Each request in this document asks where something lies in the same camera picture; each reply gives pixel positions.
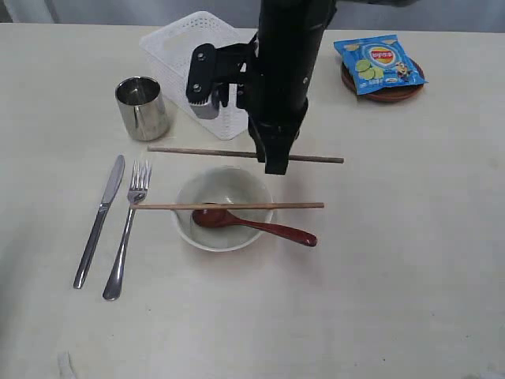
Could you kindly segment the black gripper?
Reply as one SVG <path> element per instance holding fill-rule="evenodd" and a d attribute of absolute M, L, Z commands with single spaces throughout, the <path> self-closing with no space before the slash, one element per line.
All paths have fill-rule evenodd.
<path fill-rule="evenodd" d="M 308 109 L 307 91 L 325 23 L 260 23 L 256 74 L 245 88 L 248 132 L 265 173 L 284 175 Z"/>

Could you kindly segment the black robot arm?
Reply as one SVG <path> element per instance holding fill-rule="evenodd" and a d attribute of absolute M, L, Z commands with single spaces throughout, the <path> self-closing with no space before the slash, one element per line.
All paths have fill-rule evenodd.
<path fill-rule="evenodd" d="M 307 91 L 334 1 L 263 1 L 240 82 L 259 162 L 284 175 L 308 109 Z"/>

